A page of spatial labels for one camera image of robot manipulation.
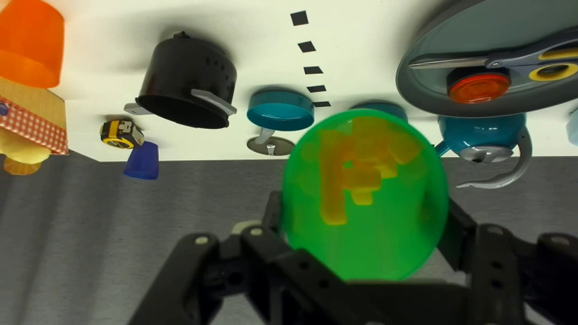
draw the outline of white table surface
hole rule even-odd
[[[431,142],[440,138],[435,117],[408,104],[395,88],[395,68],[413,34],[444,5],[442,0],[52,0],[66,19],[61,84],[66,101],[70,149],[95,160],[126,160],[126,149],[99,140],[108,115],[124,115],[139,93],[153,46],[178,30],[218,39],[236,66],[233,104],[238,113],[225,129],[198,129],[155,115],[133,117],[158,144],[160,160],[269,158],[247,149],[258,128],[245,119],[251,93],[281,84],[307,93],[325,84],[314,101],[316,120],[366,99],[388,99],[406,108],[410,122]],[[308,25],[289,14],[307,10]],[[301,54],[310,39],[316,52]],[[325,73],[305,75],[303,64]],[[567,113],[578,101],[529,113],[534,155],[578,155],[565,135]],[[279,131],[298,140],[303,131]]]

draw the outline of black square marking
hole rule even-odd
[[[292,12],[290,21],[292,25],[307,25],[308,23],[307,10]]]
[[[308,92],[326,92],[325,84],[314,84],[314,86],[307,86]]]
[[[323,73],[321,66],[312,64],[312,66],[303,66],[305,73]]]
[[[328,101],[312,101],[312,106],[330,106]]]
[[[301,52],[314,52],[314,45],[310,41],[298,43]]]

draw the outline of orange cup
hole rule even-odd
[[[59,82],[63,16],[41,0],[10,0],[0,10],[0,77],[50,88]]]

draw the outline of gray floor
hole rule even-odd
[[[446,164],[451,184],[503,169]],[[522,238],[578,234],[576,164],[536,158],[507,189],[453,196],[478,222],[503,223]],[[260,218],[267,193],[279,189],[281,167],[164,164],[157,182],[139,182],[121,176],[115,164],[63,158],[30,178],[0,175],[0,323],[124,323],[177,238],[195,231],[225,236],[234,222]],[[462,281],[438,256],[419,276]],[[258,321],[242,299],[231,299],[214,323]]]

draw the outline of green translucent sphere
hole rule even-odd
[[[446,173],[413,126],[348,110],[310,128],[283,175],[281,231],[343,279],[402,279],[437,247]]]

